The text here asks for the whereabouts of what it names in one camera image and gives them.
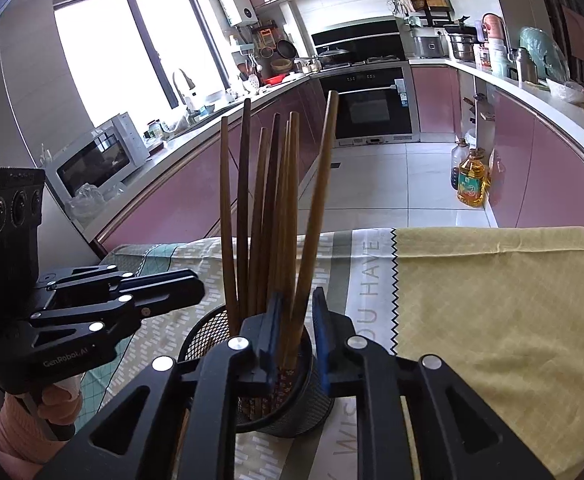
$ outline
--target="window frame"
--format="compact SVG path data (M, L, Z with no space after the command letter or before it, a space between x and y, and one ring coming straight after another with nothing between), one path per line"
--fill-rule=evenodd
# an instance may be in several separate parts
M68 2L63 2L55 5L53 7L54 12L59 9L63 9L64 7L69 7L87 0L70 0ZM201 7L198 3L198 0L188 0L190 5L192 6L192 12L196 17L198 26L203 34L203 38L210 50L210 55L214 61L214 65L216 66L216 70L221 78L221 82L223 83L226 89L230 88L230 79L229 74L227 73L227 68L221 59L221 53L216 46L216 42L212 37L212 31L210 30L210 26L208 22L205 20L203 16L203 12ZM136 0L127 0L128 7L130 8L130 12L132 13L132 19L134 20L134 24L136 25L136 29L141 37L141 42L143 43L143 47L146 51L147 57L150 60L150 64L152 65L152 69L156 74L156 78L163 89L163 93L165 94L165 98L170 105L170 108L174 109L180 105L180 101L177 99L177 96L174 92L174 88L170 83L170 80L163 69L163 65L161 64L161 58L159 53L154 48L154 44L152 43L152 38L150 37L150 33L147 30L146 22L143 19L141 14L141 10L139 9L138 3Z

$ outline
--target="green grid fabric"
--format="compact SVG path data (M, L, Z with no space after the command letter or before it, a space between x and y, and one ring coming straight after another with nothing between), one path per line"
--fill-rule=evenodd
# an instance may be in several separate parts
M101 262L101 265L116 265L118 270L134 272L136 276L158 274L170 269L172 255L178 246L178 244L134 246L132 254L130 246L123 246L108 254ZM117 357L114 361L90 370L83 376L81 380L83 406L74 423L77 431L99 411L112 375L117 370L131 339L130 336L117 344Z

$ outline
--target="white microwave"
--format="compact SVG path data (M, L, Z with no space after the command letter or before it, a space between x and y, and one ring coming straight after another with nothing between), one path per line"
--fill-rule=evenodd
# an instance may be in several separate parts
M140 168L149 156L128 113L83 134L46 165L46 177L63 203L83 184L107 190Z

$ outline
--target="black oven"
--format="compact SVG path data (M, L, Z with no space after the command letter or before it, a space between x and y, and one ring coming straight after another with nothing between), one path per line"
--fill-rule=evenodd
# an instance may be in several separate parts
M412 135L410 85L406 87L401 67L361 67L324 76L321 85L326 95L330 90L339 92L336 146L418 140Z

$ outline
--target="black mesh cup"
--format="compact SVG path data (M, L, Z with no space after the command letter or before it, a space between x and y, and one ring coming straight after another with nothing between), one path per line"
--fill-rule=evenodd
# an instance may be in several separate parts
M179 361L199 359L214 345L228 339L230 329L226 308L220 306L208 312L192 328L181 346ZM333 405L334 399L327 397L321 388L310 336L304 329L294 383L287 398L269 415L256 420L250 420L239 408L236 432L261 431L282 438L293 438L320 425L330 414Z

